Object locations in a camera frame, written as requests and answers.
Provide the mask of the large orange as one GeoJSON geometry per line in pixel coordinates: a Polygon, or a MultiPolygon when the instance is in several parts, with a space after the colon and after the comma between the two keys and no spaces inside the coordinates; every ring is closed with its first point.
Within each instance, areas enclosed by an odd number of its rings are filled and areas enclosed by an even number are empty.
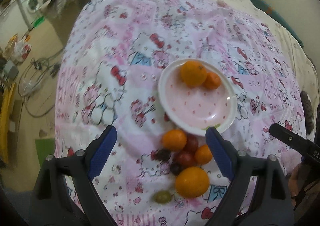
{"type": "Polygon", "coordinates": [[[207,70],[199,61],[186,61],[180,68],[180,77],[189,88],[195,88],[205,82],[207,70]]]}
{"type": "Polygon", "coordinates": [[[188,167],[175,180],[175,189],[184,198],[197,198],[206,193],[210,185],[208,174],[199,167],[188,167]]]}

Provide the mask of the small mandarin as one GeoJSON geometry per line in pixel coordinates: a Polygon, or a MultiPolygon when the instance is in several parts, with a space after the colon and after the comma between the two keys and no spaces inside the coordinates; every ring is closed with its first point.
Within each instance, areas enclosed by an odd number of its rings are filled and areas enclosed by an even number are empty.
{"type": "Polygon", "coordinates": [[[196,163],[199,165],[208,164],[212,160],[212,158],[213,158],[213,155],[208,145],[200,146],[194,154],[194,159],[196,163]]]}
{"type": "Polygon", "coordinates": [[[165,149],[179,152],[187,143],[187,135],[182,130],[170,130],[163,135],[161,142],[165,149]]]}
{"type": "Polygon", "coordinates": [[[202,84],[205,89],[214,90],[219,88],[221,85],[221,78],[217,75],[217,73],[208,72],[206,80],[202,84]]]}

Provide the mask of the red cherry tomato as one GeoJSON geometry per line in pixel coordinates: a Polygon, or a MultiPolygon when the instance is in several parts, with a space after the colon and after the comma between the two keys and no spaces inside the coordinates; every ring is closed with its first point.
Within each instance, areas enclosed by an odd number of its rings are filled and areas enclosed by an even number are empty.
{"type": "Polygon", "coordinates": [[[178,152],[174,157],[174,161],[180,164],[184,168],[188,168],[196,165],[194,154],[187,151],[178,152]]]}
{"type": "Polygon", "coordinates": [[[185,144],[184,150],[190,153],[195,153],[199,148],[199,142],[196,136],[188,134],[187,142],[185,144]]]}

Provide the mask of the dark grape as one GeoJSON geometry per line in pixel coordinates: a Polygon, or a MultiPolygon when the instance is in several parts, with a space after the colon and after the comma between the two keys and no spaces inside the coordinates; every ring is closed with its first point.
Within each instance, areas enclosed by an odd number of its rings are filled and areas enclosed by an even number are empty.
{"type": "Polygon", "coordinates": [[[168,162],[171,158],[171,151],[167,149],[158,150],[155,154],[155,159],[163,162],[168,162]]]}
{"type": "Polygon", "coordinates": [[[173,175],[178,176],[182,171],[183,171],[183,167],[181,166],[181,164],[177,162],[171,163],[170,172],[173,175]]]}

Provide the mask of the green grape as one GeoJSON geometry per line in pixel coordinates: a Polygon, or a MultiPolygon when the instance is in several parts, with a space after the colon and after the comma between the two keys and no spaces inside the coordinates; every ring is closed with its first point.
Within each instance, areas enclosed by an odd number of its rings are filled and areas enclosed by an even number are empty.
{"type": "Polygon", "coordinates": [[[153,200],[158,204],[167,204],[171,202],[172,196],[171,193],[167,190],[161,190],[154,194],[153,200]]]}

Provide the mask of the yellow wooden rack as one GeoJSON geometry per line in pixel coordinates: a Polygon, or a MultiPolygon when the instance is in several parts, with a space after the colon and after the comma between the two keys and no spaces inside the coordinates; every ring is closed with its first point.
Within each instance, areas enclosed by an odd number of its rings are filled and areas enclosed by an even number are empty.
{"type": "Polygon", "coordinates": [[[13,106],[15,91],[17,84],[14,82],[10,88],[5,88],[3,93],[3,101],[1,105],[1,134],[0,134],[0,147],[1,147],[1,161],[4,164],[9,163],[8,157],[8,131],[10,126],[10,113],[13,106]]]}

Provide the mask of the pink strawberry plate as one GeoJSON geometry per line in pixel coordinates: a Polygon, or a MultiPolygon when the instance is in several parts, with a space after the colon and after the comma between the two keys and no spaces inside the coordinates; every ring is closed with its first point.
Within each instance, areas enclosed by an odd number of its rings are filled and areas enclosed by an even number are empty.
{"type": "Polygon", "coordinates": [[[180,68],[186,58],[171,62],[158,80],[158,97],[164,112],[180,129],[195,136],[204,137],[209,127],[222,133],[235,120],[237,99],[232,84],[213,65],[197,59],[207,71],[217,73],[221,85],[215,90],[202,86],[188,88],[180,77],[180,68]]]}

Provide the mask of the white plastic bag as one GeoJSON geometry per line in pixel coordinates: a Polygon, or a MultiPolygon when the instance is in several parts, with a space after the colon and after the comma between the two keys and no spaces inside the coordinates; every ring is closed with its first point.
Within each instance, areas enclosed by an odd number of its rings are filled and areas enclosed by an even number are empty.
{"type": "Polygon", "coordinates": [[[14,45],[14,52],[12,58],[17,63],[22,63],[28,57],[32,46],[28,43],[30,39],[29,35],[25,35],[21,40],[17,41],[14,45]]]}

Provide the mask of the white washing machine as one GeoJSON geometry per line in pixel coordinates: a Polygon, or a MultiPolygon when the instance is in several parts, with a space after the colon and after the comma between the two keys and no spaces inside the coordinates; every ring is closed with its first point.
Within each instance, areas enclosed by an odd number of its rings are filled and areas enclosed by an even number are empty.
{"type": "Polygon", "coordinates": [[[43,17],[40,11],[43,0],[17,0],[17,2],[28,30],[32,30],[36,22],[43,17]]]}

